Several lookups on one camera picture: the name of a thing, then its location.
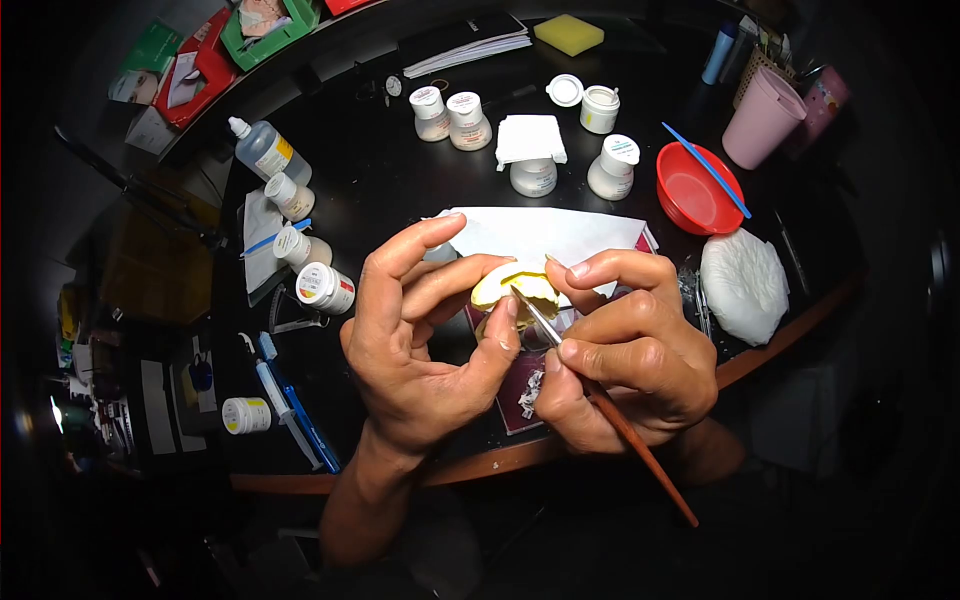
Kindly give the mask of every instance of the pink container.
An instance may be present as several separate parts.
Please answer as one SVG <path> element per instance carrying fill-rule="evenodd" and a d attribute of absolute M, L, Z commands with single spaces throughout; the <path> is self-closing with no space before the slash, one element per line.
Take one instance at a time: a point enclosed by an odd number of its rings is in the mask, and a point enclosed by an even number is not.
<path fill-rule="evenodd" d="M 723 134 L 723 149 L 744 169 L 755 169 L 806 117 L 804 99 L 766 67 L 750 80 Z"/>

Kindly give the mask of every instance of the forearm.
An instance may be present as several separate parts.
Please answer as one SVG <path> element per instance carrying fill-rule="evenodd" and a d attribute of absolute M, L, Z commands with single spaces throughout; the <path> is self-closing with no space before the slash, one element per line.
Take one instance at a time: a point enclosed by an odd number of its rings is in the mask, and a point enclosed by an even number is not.
<path fill-rule="evenodd" d="M 379 558 L 406 517 L 422 458 L 397 454 L 364 425 L 360 444 L 337 477 L 320 521 L 320 544 L 334 566 Z"/>
<path fill-rule="evenodd" d="M 707 418 L 656 450 L 663 468 L 680 485 L 702 486 L 732 475 L 747 456 L 734 434 Z"/>

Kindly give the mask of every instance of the hand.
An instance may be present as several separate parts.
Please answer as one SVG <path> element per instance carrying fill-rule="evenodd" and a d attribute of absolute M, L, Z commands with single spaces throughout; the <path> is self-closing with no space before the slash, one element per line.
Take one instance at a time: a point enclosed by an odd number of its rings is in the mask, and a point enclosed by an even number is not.
<path fill-rule="evenodd" d="M 368 428 L 400 457 L 421 459 L 435 442 L 487 411 L 519 352 L 517 300 L 504 298 L 467 364 L 430 361 L 434 326 L 462 310 L 473 286 L 511 260 L 487 254 L 449 263 L 420 260 L 466 225 L 459 213 L 421 221 L 368 256 L 356 316 L 340 330 L 370 412 Z"/>
<path fill-rule="evenodd" d="M 575 450 L 624 452 L 626 444 L 584 398 L 576 373 L 606 384 L 613 401 L 650 446 L 700 422 L 717 398 L 716 348 L 684 318 L 669 259 L 608 250 L 570 269 L 547 261 L 554 287 L 586 315 L 545 358 L 537 414 Z M 611 281 L 633 288 L 607 302 L 592 288 Z"/>

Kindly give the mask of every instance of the wooden desk edge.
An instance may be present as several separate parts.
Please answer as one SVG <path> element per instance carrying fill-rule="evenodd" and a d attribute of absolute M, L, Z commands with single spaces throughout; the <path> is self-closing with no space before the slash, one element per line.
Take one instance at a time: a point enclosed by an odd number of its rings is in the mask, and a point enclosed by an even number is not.
<path fill-rule="evenodd" d="M 848 277 L 799 318 L 778 331 L 763 349 L 747 350 L 717 368 L 717 385 L 722 390 L 746 376 L 797 342 L 836 310 L 861 285 L 866 272 Z M 432 467 L 423 482 L 426 486 L 468 481 L 531 467 L 565 453 L 563 441 L 551 435 L 525 444 L 511 445 L 465 459 Z M 239 492 L 316 493 L 333 489 L 336 475 L 244 475 L 232 474 L 230 483 Z"/>

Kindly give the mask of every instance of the wooden brush handle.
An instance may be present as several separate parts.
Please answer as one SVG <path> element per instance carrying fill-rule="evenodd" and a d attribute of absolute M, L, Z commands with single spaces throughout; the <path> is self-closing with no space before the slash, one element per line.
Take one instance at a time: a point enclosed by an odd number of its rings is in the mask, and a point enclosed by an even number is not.
<path fill-rule="evenodd" d="M 654 477 L 657 477 L 657 481 L 660 482 L 670 495 L 674 504 L 676 504 L 677 508 L 684 514 L 690 525 L 693 527 L 699 525 L 700 521 L 697 520 L 696 515 L 693 514 L 690 507 L 687 506 L 684 497 L 681 496 L 677 488 L 674 487 L 673 482 L 670 481 L 670 477 L 663 470 L 663 467 L 660 466 L 660 463 L 657 462 L 657 459 L 654 458 L 647 444 L 640 438 L 639 434 L 637 434 L 634 426 L 623 416 L 623 413 L 616 407 L 616 404 L 613 403 L 610 395 L 607 394 L 607 390 L 604 390 L 603 386 L 596 381 L 583 378 L 583 382 L 584 390 L 587 392 L 588 398 L 600 409 L 600 412 L 603 413 L 603 416 L 613 425 L 617 433 L 636 450 L 636 453 L 640 455 L 640 458 L 643 459 L 646 466 L 653 471 Z"/>

